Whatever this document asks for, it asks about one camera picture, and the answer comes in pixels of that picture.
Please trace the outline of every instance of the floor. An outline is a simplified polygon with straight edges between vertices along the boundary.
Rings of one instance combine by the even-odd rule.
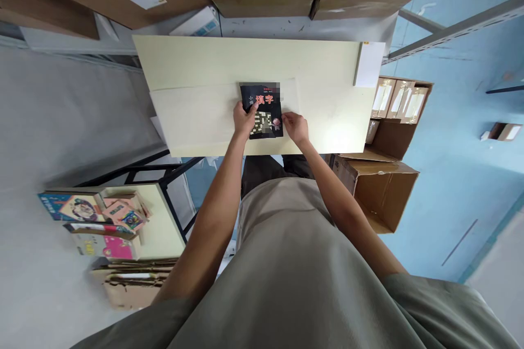
[[[414,0],[407,8],[450,25],[502,1]],[[399,20],[392,49],[424,35]],[[383,75],[435,83],[404,159],[421,175],[398,231],[383,236],[413,274],[457,280],[524,190],[524,135],[479,141],[493,122],[524,123],[524,92],[484,94],[521,84],[522,47],[524,17],[383,67]],[[35,193],[162,143],[142,75],[2,47],[0,60],[2,347],[67,348],[125,313],[111,311],[86,280],[91,260],[71,252]],[[210,163],[188,172],[196,207],[216,172]]]

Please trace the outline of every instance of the gray floor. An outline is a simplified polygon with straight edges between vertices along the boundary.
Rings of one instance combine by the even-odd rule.
[[[36,193],[162,146],[141,74],[0,47],[0,346],[60,349],[126,315]]]

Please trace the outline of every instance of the table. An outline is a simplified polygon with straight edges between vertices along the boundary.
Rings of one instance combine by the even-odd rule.
[[[169,183],[184,174],[204,157],[192,158],[184,164],[147,165],[167,154],[169,154],[169,150],[161,151],[76,186],[78,188],[99,186],[126,173],[128,174],[123,186],[107,186],[105,189],[108,196],[136,191],[150,209],[150,221],[140,230],[141,260],[179,257],[186,247],[186,234],[197,217],[195,214],[188,225],[183,228],[167,189]],[[164,176],[158,180],[134,181],[138,172],[155,170],[164,170]]]

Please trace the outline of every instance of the olive shirt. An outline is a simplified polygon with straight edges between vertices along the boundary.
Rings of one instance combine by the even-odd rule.
[[[314,180],[265,182],[242,200],[238,251],[196,305],[167,300],[74,346],[518,348],[473,289],[377,278],[334,227]]]

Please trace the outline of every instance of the book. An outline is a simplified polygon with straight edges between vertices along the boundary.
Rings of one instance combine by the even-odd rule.
[[[40,201],[55,221],[104,222],[105,208],[97,192],[45,191],[38,194]]]
[[[102,256],[117,259],[138,259],[138,236],[123,238],[118,232],[75,230],[72,233],[80,255]]]
[[[280,83],[244,82],[239,83],[242,107],[247,112],[255,103],[259,104],[255,114],[255,126],[249,139],[264,139],[284,136]]]
[[[125,195],[111,195],[110,197],[104,198],[104,204],[106,206],[110,206],[113,203],[117,202],[118,200],[121,200],[131,207],[133,207],[140,215],[144,216],[145,218],[149,218],[151,216],[151,213],[146,207],[146,204],[144,200],[140,197],[139,194],[133,193],[133,194],[125,194]]]
[[[126,229],[136,233],[138,229],[144,226],[146,219],[132,206],[122,200],[117,200],[103,212],[104,216],[110,218],[115,225],[121,225]]]

